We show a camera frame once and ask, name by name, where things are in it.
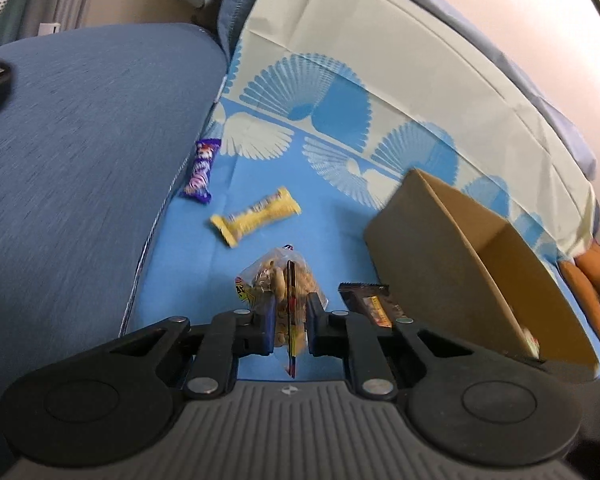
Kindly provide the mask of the blue patterned sofa cover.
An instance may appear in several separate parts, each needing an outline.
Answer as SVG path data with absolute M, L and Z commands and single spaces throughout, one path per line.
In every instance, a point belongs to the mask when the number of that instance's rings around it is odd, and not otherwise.
M 174 195 L 125 332 L 171 314 L 207 322 L 230 272 L 272 244 L 334 292 L 367 280 L 363 230 L 420 169 L 513 223 L 553 276 L 582 249 L 596 201 L 562 140 L 479 50 L 411 0 L 257 0 L 206 133 L 222 141 L 207 206 Z M 230 248 L 210 223 L 286 188 L 302 209 Z

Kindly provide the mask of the grey-blue sheet on backrest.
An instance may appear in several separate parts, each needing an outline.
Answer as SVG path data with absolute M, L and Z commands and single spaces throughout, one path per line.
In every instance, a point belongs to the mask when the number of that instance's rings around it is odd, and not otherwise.
M 248 15 L 257 0 L 184 0 L 193 8 L 202 10 L 216 3 L 219 6 L 215 17 L 216 34 L 225 56 L 234 58 L 238 39 Z M 442 21 L 454 32 L 462 36 L 494 64 L 540 112 L 554 128 L 574 161 L 588 180 L 594 180 L 597 159 L 584 135 L 576 125 L 538 88 L 532 79 L 494 42 L 489 39 L 468 18 L 458 12 L 445 0 L 411 0 L 426 12 Z

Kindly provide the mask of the orange cushion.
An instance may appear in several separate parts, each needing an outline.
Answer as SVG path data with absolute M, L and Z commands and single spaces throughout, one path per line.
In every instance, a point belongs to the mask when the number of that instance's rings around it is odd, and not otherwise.
M 600 338 L 600 243 L 594 240 L 591 247 L 573 262 L 562 260 L 559 270 L 588 324 Z

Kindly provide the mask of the yellow snack bar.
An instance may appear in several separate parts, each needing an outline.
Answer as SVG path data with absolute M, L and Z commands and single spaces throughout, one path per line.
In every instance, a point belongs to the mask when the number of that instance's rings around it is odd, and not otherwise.
M 301 213 L 300 205 L 282 186 L 275 193 L 262 198 L 238 214 L 229 214 L 226 217 L 214 214 L 210 223 L 219 231 L 225 243 L 230 248 L 235 248 L 246 235 Z

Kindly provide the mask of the cardboard box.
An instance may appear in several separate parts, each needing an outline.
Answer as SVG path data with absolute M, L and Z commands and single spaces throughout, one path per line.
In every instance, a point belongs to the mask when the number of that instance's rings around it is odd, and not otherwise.
M 381 283 L 410 318 L 510 356 L 600 372 L 600 353 L 505 218 L 412 170 L 364 232 Z

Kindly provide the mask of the clear bag of cookies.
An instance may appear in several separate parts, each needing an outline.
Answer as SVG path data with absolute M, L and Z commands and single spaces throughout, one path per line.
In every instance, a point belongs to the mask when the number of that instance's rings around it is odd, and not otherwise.
M 298 356 L 308 346 L 309 296 L 315 294 L 323 308 L 328 306 L 310 266 L 292 246 L 276 247 L 242 270 L 234 284 L 238 297 L 268 318 L 266 333 L 275 348 L 286 349 L 285 370 L 295 378 Z

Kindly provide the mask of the black chocolate bar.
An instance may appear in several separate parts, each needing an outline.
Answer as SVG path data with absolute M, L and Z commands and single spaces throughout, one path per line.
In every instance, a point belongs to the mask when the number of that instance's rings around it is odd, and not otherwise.
M 338 292 L 349 311 L 365 315 L 378 327 L 391 328 L 398 318 L 406 317 L 387 285 L 340 283 Z

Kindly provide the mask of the purple candy bar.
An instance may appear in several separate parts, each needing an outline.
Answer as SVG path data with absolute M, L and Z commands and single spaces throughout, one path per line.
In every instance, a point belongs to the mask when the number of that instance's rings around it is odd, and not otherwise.
M 201 139 L 196 142 L 194 160 L 189 177 L 181 190 L 181 196 L 207 205 L 212 195 L 209 191 L 210 176 L 215 157 L 219 154 L 220 139 Z

